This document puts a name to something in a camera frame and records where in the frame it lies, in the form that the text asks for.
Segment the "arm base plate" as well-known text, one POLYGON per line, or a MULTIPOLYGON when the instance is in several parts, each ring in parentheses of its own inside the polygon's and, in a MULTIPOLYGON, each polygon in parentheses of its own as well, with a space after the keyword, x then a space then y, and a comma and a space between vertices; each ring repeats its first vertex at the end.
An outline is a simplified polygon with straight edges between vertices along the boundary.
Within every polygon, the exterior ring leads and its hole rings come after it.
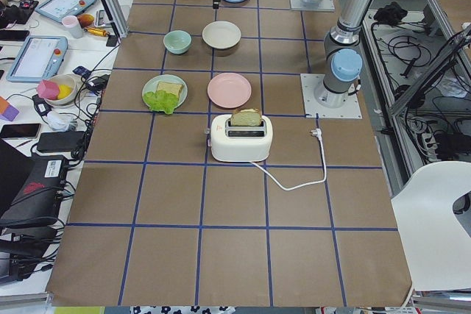
POLYGON ((292 10, 333 13, 333 0, 290 0, 292 10))
POLYGON ((345 93, 332 93, 324 86, 324 76, 300 74, 305 117, 362 119, 354 84, 345 93))

